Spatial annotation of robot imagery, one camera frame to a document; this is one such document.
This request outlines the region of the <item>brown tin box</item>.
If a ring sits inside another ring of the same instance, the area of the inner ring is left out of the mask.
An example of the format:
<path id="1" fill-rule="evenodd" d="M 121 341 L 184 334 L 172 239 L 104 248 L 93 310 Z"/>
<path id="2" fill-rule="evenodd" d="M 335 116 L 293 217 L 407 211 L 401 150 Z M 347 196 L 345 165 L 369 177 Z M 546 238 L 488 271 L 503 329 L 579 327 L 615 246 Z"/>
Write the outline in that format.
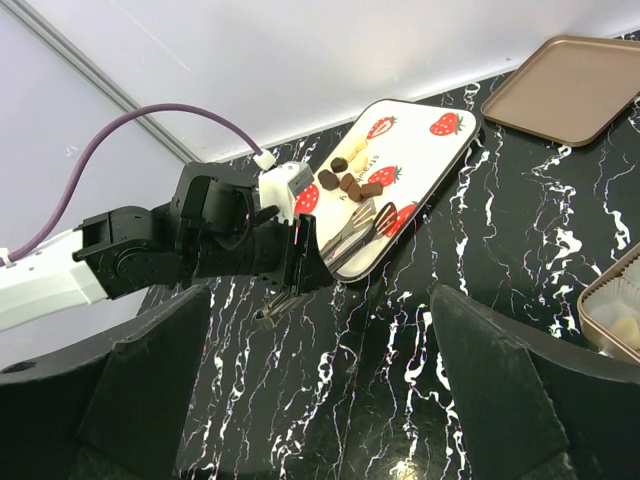
<path id="1" fill-rule="evenodd" d="M 639 245 L 636 244 L 579 296 L 584 336 L 600 352 L 639 363 Z"/>

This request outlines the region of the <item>white chocolate piece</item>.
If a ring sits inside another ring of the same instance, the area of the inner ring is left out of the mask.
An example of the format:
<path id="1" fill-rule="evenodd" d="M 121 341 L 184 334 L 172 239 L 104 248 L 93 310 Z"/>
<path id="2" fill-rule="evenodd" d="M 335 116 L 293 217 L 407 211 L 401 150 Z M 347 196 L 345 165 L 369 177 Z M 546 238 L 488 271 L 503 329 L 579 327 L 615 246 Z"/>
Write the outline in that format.
<path id="1" fill-rule="evenodd" d="M 368 141 L 367 141 L 366 138 L 364 138 L 364 139 L 360 139 L 360 140 L 356 141 L 354 143 L 353 149 L 356 152 L 360 152 L 360 151 L 364 150 L 367 146 L 368 146 Z"/>
<path id="2" fill-rule="evenodd" d="M 355 172 L 363 171 L 369 162 L 368 153 L 366 150 L 359 151 L 349 162 L 350 168 Z"/>

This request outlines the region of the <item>strawberry pattern white tray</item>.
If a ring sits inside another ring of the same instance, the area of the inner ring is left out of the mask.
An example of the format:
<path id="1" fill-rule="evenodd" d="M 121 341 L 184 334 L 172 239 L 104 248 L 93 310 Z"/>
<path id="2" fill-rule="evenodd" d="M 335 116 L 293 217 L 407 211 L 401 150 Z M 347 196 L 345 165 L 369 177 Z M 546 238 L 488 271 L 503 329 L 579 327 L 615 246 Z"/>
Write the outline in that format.
<path id="1" fill-rule="evenodd" d="M 384 191 L 375 197 L 377 208 L 394 202 L 397 219 L 391 231 L 364 247 L 337 271 L 337 279 L 351 283 L 366 277 L 381 262 L 478 135 L 479 117 L 453 107 L 427 106 L 384 99 L 368 106 L 350 130 L 313 169 L 330 170 L 331 160 L 348 162 L 358 153 L 354 143 L 366 138 L 369 162 L 361 172 L 350 168 L 358 184 L 381 182 Z"/>

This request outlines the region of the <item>black metal tongs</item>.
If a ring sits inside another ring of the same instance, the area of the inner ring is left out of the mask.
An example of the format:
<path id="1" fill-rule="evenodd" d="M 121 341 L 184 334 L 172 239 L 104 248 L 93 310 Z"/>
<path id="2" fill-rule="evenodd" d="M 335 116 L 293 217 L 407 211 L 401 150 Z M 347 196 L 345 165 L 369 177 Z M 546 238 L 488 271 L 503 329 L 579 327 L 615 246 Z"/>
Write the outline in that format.
<path id="1" fill-rule="evenodd" d="M 368 210 L 359 214 L 354 212 L 342 229 L 340 239 L 324 254 L 320 254 L 331 279 L 358 251 L 384 236 L 395 224 L 397 208 L 394 202 L 386 203 L 377 211 L 375 204 L 369 199 L 358 210 L 366 205 L 369 206 Z M 282 315 L 297 307 L 315 290 L 327 286 L 331 279 L 324 280 L 323 284 L 306 293 L 296 292 L 293 287 L 282 290 L 256 313 L 256 319 L 267 328 L 273 328 Z"/>

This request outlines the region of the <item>brown chocolate piece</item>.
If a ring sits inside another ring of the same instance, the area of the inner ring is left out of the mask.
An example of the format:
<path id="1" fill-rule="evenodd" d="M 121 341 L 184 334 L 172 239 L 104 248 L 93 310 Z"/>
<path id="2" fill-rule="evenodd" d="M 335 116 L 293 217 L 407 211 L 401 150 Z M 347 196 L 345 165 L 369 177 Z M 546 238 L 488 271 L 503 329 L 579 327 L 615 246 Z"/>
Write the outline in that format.
<path id="1" fill-rule="evenodd" d="M 360 187 L 360 194 L 364 199 L 381 196 L 383 191 L 384 185 L 381 182 L 366 183 Z"/>

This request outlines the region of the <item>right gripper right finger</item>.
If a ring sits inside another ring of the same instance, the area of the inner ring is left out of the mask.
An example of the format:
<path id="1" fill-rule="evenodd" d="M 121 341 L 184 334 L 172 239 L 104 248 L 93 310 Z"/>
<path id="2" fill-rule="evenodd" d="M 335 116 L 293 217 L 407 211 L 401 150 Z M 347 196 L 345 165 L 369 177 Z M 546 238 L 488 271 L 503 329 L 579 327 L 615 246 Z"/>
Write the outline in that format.
<path id="1" fill-rule="evenodd" d="M 638 366 L 448 286 L 430 310 L 474 478 L 638 478 Z"/>

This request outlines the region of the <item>brown tin lid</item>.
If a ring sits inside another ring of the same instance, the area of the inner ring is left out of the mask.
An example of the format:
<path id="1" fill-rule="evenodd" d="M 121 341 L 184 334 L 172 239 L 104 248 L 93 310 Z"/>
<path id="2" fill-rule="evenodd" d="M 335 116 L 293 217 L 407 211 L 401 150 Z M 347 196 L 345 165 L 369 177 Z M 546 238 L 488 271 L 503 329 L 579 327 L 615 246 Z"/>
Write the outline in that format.
<path id="1" fill-rule="evenodd" d="M 592 142 L 639 94 L 639 42 L 560 35 L 481 106 L 485 119 L 559 144 Z"/>

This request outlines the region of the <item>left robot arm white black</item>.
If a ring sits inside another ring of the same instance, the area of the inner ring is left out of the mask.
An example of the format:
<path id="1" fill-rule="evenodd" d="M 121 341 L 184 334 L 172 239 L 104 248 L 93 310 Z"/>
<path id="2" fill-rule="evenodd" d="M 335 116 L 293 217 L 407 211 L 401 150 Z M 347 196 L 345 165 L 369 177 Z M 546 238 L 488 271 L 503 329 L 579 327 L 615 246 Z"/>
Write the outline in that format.
<path id="1" fill-rule="evenodd" d="M 1 328 L 156 285 L 187 289 L 199 279 L 252 276 L 278 292 L 261 318 L 273 320 L 299 298 L 329 286 L 316 220 L 295 215 L 293 196 L 311 183 L 304 163 L 260 177 L 223 163 L 183 168 L 172 200 L 127 206 L 9 256 L 1 269 Z"/>

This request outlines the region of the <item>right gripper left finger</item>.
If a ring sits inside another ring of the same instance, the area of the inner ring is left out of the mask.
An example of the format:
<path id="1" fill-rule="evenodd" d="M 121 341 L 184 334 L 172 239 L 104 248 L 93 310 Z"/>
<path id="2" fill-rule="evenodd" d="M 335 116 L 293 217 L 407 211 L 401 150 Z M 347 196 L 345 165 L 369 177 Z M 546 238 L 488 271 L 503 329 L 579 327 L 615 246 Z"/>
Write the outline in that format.
<path id="1" fill-rule="evenodd" d="M 1 371 L 4 479 L 171 479 L 210 291 Z"/>

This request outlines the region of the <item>dark chocolate piece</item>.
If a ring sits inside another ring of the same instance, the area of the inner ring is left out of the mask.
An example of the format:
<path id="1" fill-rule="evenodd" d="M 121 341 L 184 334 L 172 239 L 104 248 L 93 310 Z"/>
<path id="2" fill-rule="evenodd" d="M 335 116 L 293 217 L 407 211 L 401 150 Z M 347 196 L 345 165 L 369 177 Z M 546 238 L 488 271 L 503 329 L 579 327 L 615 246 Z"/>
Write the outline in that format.
<path id="1" fill-rule="evenodd" d="M 346 173 L 340 180 L 341 191 L 348 199 L 359 203 L 362 201 L 361 188 L 355 177 L 351 173 Z"/>
<path id="2" fill-rule="evenodd" d="M 317 177 L 318 182 L 325 190 L 332 191 L 340 185 L 340 179 L 330 170 L 321 170 Z"/>
<path id="3" fill-rule="evenodd" d="M 349 162 L 343 157 L 335 157 L 331 160 L 330 168 L 333 173 L 345 172 L 349 167 Z"/>

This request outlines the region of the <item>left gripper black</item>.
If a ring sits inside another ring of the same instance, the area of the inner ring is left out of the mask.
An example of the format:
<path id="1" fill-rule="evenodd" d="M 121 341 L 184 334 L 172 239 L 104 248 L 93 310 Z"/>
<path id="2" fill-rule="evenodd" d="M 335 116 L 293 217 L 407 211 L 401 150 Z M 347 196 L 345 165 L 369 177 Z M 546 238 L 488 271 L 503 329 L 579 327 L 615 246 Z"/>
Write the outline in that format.
<path id="1" fill-rule="evenodd" d="M 292 224 L 268 221 L 255 227 L 241 246 L 239 274 L 262 278 L 294 295 L 333 284 L 320 255 L 316 218 L 302 214 Z"/>

